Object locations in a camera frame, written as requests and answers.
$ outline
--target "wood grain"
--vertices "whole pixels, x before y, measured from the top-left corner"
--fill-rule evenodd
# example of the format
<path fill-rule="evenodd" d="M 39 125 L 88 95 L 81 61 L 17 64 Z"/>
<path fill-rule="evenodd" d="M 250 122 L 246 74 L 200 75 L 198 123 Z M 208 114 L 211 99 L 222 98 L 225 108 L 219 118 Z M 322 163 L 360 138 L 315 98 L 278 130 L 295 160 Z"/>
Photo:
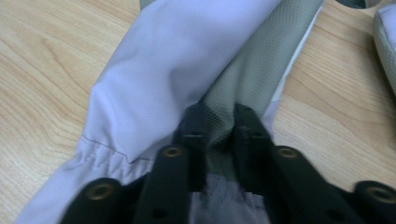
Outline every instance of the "wood grain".
<path fill-rule="evenodd" d="M 325 5 L 274 126 L 278 144 L 345 189 L 363 179 L 396 188 L 396 108 L 375 53 L 376 10 Z M 0 1 L 0 223 L 72 157 L 90 89 L 138 11 L 137 0 Z"/>

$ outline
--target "gray mesh fabric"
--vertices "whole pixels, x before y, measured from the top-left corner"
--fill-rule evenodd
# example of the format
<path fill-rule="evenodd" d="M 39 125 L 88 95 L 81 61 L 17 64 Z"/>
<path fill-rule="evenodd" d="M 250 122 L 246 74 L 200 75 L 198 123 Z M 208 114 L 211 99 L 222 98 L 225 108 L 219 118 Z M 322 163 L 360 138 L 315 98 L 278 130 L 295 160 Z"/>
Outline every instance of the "gray mesh fabric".
<path fill-rule="evenodd" d="M 209 171 L 234 180 L 232 157 L 224 140 L 233 128 L 235 103 L 250 106 L 262 116 L 322 0 L 284 0 L 204 97 L 211 109 Z"/>
<path fill-rule="evenodd" d="M 375 46 L 388 76 L 390 86 L 396 94 L 396 49 L 389 43 L 384 24 L 378 13 L 375 14 L 374 28 Z"/>

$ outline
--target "table surface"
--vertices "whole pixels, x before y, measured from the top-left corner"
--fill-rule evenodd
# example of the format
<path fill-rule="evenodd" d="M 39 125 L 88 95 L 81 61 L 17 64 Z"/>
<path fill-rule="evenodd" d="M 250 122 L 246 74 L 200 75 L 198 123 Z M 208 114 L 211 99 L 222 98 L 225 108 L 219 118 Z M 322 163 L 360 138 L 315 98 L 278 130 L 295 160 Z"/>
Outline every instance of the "table surface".
<path fill-rule="evenodd" d="M 372 36 L 378 7 L 326 3 L 274 124 L 277 144 L 299 148 L 344 189 L 366 179 L 396 188 L 396 101 Z M 0 223 L 73 156 L 91 87 L 138 11 L 137 0 L 0 1 Z"/>

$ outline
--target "mesh panel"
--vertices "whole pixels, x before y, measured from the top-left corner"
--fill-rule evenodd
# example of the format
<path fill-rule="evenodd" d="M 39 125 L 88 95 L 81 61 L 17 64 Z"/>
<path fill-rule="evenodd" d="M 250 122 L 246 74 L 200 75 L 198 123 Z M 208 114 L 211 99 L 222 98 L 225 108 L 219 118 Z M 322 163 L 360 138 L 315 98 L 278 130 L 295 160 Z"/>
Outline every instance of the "mesh panel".
<path fill-rule="evenodd" d="M 233 128 L 235 103 L 259 116 L 271 102 L 277 84 L 322 0 L 284 0 L 211 86 L 203 101 L 209 116 L 209 171 L 234 180 L 232 157 L 225 140 Z"/>

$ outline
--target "metal grommet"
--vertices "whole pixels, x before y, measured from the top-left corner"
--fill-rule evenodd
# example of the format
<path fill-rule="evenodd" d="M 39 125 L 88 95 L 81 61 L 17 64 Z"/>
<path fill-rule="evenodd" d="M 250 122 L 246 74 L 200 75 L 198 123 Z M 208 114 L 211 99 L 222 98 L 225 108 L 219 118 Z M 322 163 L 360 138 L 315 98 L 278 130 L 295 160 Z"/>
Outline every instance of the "metal grommet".
<path fill-rule="evenodd" d="M 379 187 L 370 187 L 367 193 L 381 203 L 396 203 L 396 195 L 387 189 Z"/>
<path fill-rule="evenodd" d="M 110 184 L 100 184 L 90 188 L 87 197 L 91 200 L 103 200 L 108 198 L 114 191 L 114 187 Z"/>
<path fill-rule="evenodd" d="M 280 156 L 289 159 L 293 159 L 298 156 L 297 152 L 294 149 L 290 149 L 290 148 L 281 148 L 277 153 L 279 153 Z"/>
<path fill-rule="evenodd" d="M 176 157 L 181 155 L 181 149 L 178 147 L 169 147 L 163 151 L 165 157 Z"/>

